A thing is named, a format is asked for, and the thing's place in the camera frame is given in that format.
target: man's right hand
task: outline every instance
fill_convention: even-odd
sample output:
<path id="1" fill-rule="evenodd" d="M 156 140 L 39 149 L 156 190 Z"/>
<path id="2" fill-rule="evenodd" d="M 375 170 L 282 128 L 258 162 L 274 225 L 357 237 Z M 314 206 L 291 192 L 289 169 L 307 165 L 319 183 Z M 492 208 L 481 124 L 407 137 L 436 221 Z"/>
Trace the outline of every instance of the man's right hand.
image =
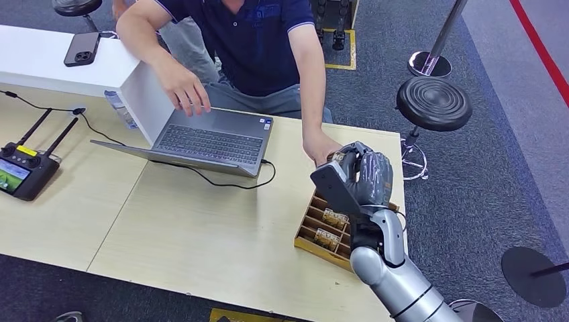
<path id="1" fill-rule="evenodd" d="M 193 114 L 192 106 L 197 115 L 201 115 L 202 106 L 210 112 L 207 93 L 194 73 L 169 55 L 153 63 L 152 67 L 174 108 L 183 109 L 188 116 Z"/>

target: laptop lid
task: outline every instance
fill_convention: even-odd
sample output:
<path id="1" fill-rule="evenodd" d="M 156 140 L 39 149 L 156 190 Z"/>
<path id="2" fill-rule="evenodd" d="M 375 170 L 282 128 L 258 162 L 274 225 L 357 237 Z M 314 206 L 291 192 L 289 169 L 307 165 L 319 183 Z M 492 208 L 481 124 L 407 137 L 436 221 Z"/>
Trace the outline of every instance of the laptop lid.
<path id="1" fill-rule="evenodd" d="M 200 160 L 198 158 L 191 158 L 188 156 L 168 154 L 165 152 L 134 148 L 131 146 L 121 146 L 119 144 L 102 142 L 97 140 L 91 140 L 90 142 L 100 146 L 104 146 L 106 148 L 110 148 L 120 152 L 125 152 L 133 156 L 137 156 L 139 158 L 144 158 L 149 161 L 158 161 L 168 164 L 178 164 L 183 166 L 189 166 L 191 168 L 200 168 L 204 170 L 235 174 L 238 176 L 254 177 L 254 175 L 250 174 L 249 172 L 245 171 L 243 168 L 235 164 L 226 164 L 210 160 Z"/>

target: wooden desk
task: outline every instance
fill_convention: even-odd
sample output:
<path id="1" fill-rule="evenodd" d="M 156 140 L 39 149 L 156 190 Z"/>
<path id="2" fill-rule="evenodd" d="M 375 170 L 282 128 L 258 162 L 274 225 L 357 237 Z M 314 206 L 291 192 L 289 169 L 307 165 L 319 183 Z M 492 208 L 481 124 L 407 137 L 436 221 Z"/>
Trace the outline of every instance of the wooden desk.
<path id="1" fill-rule="evenodd" d="M 139 131 L 125 128 L 104 99 L 0 84 L 43 107 L 87 106 L 91 125 L 117 139 L 146 144 Z M 43 111 L 0 94 L 0 145 L 17 142 Z M 52 112 L 26 143 L 46 150 L 71 121 Z M 49 186 L 33 202 L 0 192 L 0 253 L 86 270 L 146 163 L 89 143 L 101 137 L 80 119 L 55 150 L 63 161 Z"/>
<path id="2" fill-rule="evenodd" d="M 312 321 L 391 321 L 355 275 L 293 247 L 314 165 L 302 150 L 300 121 L 273 124 L 265 158 L 277 173 L 261 189 L 217 188 L 188 170 L 147 164 L 88 272 Z M 399 135 L 338 125 L 325 131 L 391 159 L 391 200 L 405 212 Z M 258 182 L 271 174 L 265 166 Z"/>

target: robotic arm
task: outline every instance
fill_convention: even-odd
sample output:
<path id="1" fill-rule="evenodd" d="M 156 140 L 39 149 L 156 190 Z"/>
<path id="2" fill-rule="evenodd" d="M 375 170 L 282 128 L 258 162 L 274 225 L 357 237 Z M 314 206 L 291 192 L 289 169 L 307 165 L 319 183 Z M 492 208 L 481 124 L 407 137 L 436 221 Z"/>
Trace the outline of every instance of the robotic arm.
<path id="1" fill-rule="evenodd" d="M 332 210 L 349 216 L 352 269 L 395 321 L 462 322 L 405 253 L 401 222 L 389 209 L 388 158 L 354 142 L 331 155 L 311 179 Z"/>

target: man's arm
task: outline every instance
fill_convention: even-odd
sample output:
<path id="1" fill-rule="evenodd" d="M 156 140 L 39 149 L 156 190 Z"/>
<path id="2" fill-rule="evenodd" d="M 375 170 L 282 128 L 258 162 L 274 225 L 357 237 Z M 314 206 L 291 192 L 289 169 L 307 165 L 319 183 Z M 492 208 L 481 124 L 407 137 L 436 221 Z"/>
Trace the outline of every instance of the man's arm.
<path id="1" fill-rule="evenodd" d="M 289 42 L 301 78 L 303 147 L 319 166 L 326 163 L 328 154 L 342 147 L 322 132 L 326 94 L 324 53 L 312 23 L 289 30 Z"/>
<path id="2" fill-rule="evenodd" d="M 174 0 L 169 2 L 180 5 Z M 156 30 L 171 19 L 170 13 L 155 0 L 139 0 L 119 18 L 117 33 L 134 56 L 154 69 L 174 108 L 184 109 L 188 116 L 193 114 L 192 106 L 198 115 L 201 106 L 209 112 L 209 99 L 200 80 L 158 43 Z"/>
<path id="3" fill-rule="evenodd" d="M 289 31 L 289 41 L 301 77 L 303 131 L 320 129 L 326 92 L 324 54 L 314 25 L 300 25 Z"/>
<path id="4" fill-rule="evenodd" d="M 155 0 L 134 3 L 117 22 L 117 34 L 128 50 L 140 60 L 153 65 L 157 60 L 170 56 L 160 46 L 156 30 L 172 17 Z"/>

